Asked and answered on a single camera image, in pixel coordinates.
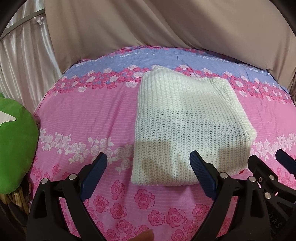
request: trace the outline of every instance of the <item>satin curtain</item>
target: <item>satin curtain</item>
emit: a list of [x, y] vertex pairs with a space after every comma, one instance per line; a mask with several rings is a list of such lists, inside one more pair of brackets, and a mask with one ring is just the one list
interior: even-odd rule
[[[7, 27], [44, 8], [44, 0], [28, 0]], [[45, 14], [27, 21], [0, 42], [0, 92], [31, 113], [60, 78]]]

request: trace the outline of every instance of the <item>green pillow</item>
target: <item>green pillow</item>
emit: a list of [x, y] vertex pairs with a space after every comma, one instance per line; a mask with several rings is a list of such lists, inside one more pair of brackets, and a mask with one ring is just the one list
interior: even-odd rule
[[0, 193], [19, 187], [29, 171], [38, 142], [38, 128], [29, 111], [0, 94]]

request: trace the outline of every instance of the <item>folded white sweater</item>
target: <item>folded white sweater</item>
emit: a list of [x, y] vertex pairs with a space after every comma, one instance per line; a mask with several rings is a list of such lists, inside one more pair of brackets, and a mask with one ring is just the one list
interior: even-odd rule
[[247, 167], [256, 135], [226, 79], [155, 69], [139, 88], [131, 181], [198, 183], [189, 163], [194, 150], [218, 171], [237, 174]]

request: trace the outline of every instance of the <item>bedsheet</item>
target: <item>bedsheet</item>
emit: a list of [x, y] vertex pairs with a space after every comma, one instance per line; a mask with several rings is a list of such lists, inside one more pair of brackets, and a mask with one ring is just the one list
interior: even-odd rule
[[[78, 63], [47, 92], [35, 111], [41, 132], [29, 173], [33, 196], [42, 178], [64, 179], [104, 152], [108, 166], [84, 204], [106, 239], [126, 241], [147, 229], [153, 229], [156, 241], [191, 239], [212, 204], [200, 185], [130, 182], [138, 87], [143, 73], [157, 65], [188, 76], [226, 78], [257, 131], [250, 155], [260, 157], [281, 183], [296, 188], [294, 177], [275, 160], [280, 148], [296, 158], [296, 108], [267, 71], [211, 52], [145, 46]], [[234, 177], [250, 175], [245, 169]], [[227, 232], [236, 201], [219, 235]], [[78, 236], [65, 200], [60, 202], [69, 230]]]

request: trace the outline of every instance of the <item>blue gripper pad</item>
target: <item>blue gripper pad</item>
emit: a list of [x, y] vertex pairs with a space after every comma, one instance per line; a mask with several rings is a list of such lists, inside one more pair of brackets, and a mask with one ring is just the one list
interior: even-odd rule
[[296, 175], [296, 161], [282, 149], [276, 151], [276, 160], [282, 164], [290, 174]]
[[206, 163], [197, 151], [191, 152], [189, 159], [191, 168], [200, 182], [205, 195], [215, 200], [217, 197], [219, 172], [211, 163]]
[[84, 178], [80, 185], [80, 199], [84, 202], [92, 196], [96, 186], [98, 185], [106, 167], [107, 156], [100, 153], [90, 166], [88, 175]]

